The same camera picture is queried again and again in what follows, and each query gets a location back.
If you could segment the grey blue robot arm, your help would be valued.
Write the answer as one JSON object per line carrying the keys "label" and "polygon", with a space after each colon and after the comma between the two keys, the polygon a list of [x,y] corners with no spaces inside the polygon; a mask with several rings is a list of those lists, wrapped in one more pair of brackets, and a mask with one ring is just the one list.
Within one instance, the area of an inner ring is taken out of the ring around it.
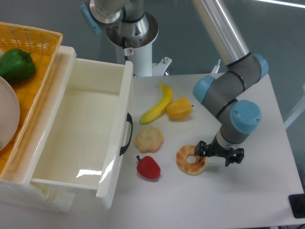
{"label": "grey blue robot arm", "polygon": [[[193,4],[228,69],[219,78],[203,77],[193,88],[197,101],[221,123],[213,141],[200,141],[194,154],[200,160],[218,156],[227,165],[239,164],[244,158],[240,144],[256,129],[261,111],[255,103],[237,97],[268,73],[268,63],[251,54],[223,1]],[[136,76],[152,75],[157,68],[152,63],[152,43],[159,29],[142,0],[90,0],[81,5],[81,12],[93,32],[106,31],[118,62],[131,61]]]}

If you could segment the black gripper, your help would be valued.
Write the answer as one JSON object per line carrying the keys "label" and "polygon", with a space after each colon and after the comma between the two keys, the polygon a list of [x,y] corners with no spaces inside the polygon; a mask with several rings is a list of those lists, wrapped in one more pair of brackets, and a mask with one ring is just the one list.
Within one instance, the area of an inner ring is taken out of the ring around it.
{"label": "black gripper", "polygon": [[223,148],[217,141],[207,144],[205,141],[199,141],[195,146],[194,155],[199,157],[198,161],[201,162],[206,157],[222,157],[225,158],[225,166],[228,167],[230,164],[240,164],[244,158],[244,149],[229,149]]}

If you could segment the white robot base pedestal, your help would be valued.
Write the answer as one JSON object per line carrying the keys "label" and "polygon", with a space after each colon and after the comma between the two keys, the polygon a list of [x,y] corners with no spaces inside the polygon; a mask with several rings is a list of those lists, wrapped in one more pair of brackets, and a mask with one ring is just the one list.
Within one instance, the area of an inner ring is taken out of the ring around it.
{"label": "white robot base pedestal", "polygon": [[159,62],[153,62],[152,45],[159,34],[159,27],[151,14],[145,12],[136,22],[120,21],[109,27],[106,34],[115,47],[117,62],[131,61],[136,77],[168,75],[171,58],[164,56]]}

